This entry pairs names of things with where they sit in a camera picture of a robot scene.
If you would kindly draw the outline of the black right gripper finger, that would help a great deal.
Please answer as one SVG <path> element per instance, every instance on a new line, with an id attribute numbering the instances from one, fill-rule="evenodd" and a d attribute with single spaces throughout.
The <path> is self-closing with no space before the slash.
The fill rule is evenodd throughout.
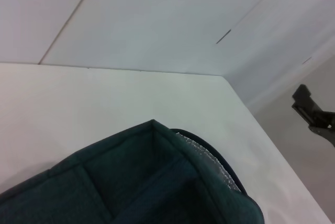
<path id="1" fill-rule="evenodd" d="M 292 95 L 292 108 L 308 123 L 308 128 L 334 146 L 334 112 L 323 111 L 311 98 L 308 87 L 300 84 Z"/>

